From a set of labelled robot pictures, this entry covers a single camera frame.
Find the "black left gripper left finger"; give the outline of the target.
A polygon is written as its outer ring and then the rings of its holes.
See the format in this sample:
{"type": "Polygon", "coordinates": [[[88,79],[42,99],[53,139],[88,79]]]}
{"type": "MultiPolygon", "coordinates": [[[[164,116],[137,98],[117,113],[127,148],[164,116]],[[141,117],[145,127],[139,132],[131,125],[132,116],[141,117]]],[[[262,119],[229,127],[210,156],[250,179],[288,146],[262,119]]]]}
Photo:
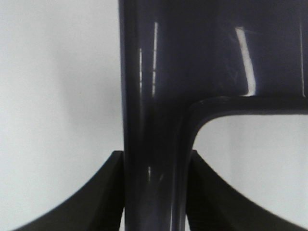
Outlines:
{"type": "Polygon", "coordinates": [[[114,151],[75,194],[20,231],[117,231],[124,208],[122,151],[114,151]]]}

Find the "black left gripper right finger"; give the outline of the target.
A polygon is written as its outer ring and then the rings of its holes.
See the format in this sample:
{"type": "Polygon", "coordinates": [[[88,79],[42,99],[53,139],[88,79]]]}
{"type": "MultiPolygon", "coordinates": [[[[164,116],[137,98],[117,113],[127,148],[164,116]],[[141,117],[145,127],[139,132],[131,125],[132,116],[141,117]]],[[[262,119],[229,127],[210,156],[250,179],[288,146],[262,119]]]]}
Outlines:
{"type": "Polygon", "coordinates": [[[186,214],[192,231],[302,231],[252,202],[192,151],[186,214]]]}

